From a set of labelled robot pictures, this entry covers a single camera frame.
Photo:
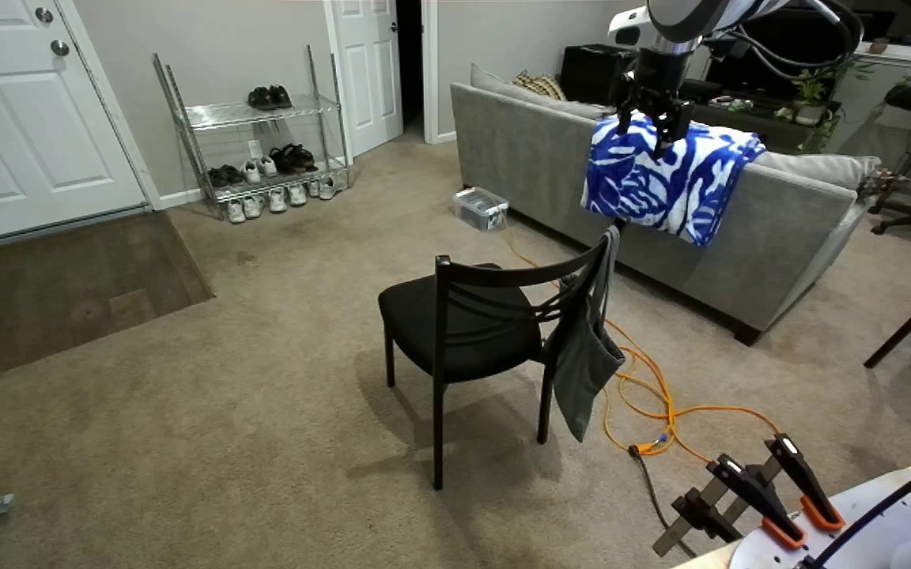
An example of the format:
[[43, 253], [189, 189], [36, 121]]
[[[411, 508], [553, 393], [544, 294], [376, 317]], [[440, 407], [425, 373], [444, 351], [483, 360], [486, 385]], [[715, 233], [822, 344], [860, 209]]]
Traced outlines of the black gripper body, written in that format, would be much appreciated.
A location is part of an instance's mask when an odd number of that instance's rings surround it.
[[683, 57], [638, 48], [624, 65], [612, 91], [619, 127], [642, 115], [653, 127], [653, 145], [668, 148], [687, 135], [687, 104], [680, 101]]

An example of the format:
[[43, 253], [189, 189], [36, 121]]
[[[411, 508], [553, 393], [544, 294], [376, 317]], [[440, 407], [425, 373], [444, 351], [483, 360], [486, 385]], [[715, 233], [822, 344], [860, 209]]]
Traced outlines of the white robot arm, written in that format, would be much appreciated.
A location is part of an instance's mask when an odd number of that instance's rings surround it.
[[[802, 41], [806, 53], [776, 53], [753, 35], [755, 23]], [[638, 27], [647, 27], [652, 41], [636, 49], [610, 101], [619, 127], [630, 127], [633, 115], [647, 116], [657, 148], [687, 135], [680, 82], [700, 45], [735, 37], [788, 65], [822, 71], [846, 59], [864, 37], [860, 19], [841, 0], [642, 0], [608, 23], [610, 37]]]

